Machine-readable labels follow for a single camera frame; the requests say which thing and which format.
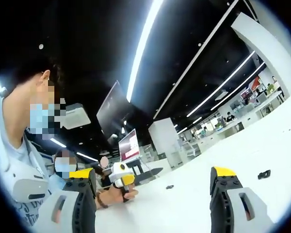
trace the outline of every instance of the dark hair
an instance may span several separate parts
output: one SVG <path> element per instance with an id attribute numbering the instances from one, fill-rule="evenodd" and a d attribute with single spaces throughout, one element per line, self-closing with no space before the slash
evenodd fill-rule
<path id="1" fill-rule="evenodd" d="M 30 80 L 34 75 L 50 70 L 49 80 L 58 90 L 63 85 L 61 69 L 55 60 L 43 55 L 30 57 L 20 62 L 8 64 L 5 70 L 0 72 L 0 83 L 9 93 L 20 84 Z"/>

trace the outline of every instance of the wall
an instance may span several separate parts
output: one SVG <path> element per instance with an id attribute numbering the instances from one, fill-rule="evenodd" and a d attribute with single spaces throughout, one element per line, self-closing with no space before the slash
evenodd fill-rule
<path id="1" fill-rule="evenodd" d="M 266 67 L 260 74 L 259 74 L 259 78 L 261 79 L 261 81 L 263 82 L 264 86 L 267 88 L 267 84 L 269 83 L 274 83 L 273 79 L 272 79 L 272 72 L 270 71 L 270 69 L 268 67 Z"/>
<path id="2" fill-rule="evenodd" d="M 273 13 L 271 13 L 260 0 L 249 0 L 260 24 L 268 30 L 287 50 L 291 56 L 291 35 L 286 28 Z"/>

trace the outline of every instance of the black strap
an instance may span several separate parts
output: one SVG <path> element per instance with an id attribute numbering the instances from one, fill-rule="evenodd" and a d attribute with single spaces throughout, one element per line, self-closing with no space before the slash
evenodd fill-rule
<path id="1" fill-rule="evenodd" d="M 124 187 L 121 187 L 121 188 L 118 188 L 118 189 L 121 189 L 122 197 L 123 197 L 123 202 L 125 203 L 125 202 L 129 201 L 129 199 L 127 199 L 127 198 L 124 197 L 124 195 L 126 193 L 128 193 L 129 191 L 127 191 Z"/>

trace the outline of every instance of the computer screen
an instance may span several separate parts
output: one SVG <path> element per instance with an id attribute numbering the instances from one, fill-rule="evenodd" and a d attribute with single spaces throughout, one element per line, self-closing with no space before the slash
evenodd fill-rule
<path id="1" fill-rule="evenodd" d="M 253 95 L 253 92 L 250 88 L 246 89 L 244 92 L 241 93 L 241 97 L 243 99 L 250 98 Z"/>
<path id="2" fill-rule="evenodd" d="M 140 155 L 136 130 L 131 131 L 118 143 L 121 161 Z"/>
<path id="3" fill-rule="evenodd" d="M 116 139 L 121 134 L 123 121 L 130 111 L 131 105 L 127 101 L 120 83 L 116 81 L 96 115 L 102 133 L 110 144 L 117 145 L 118 140 Z"/>

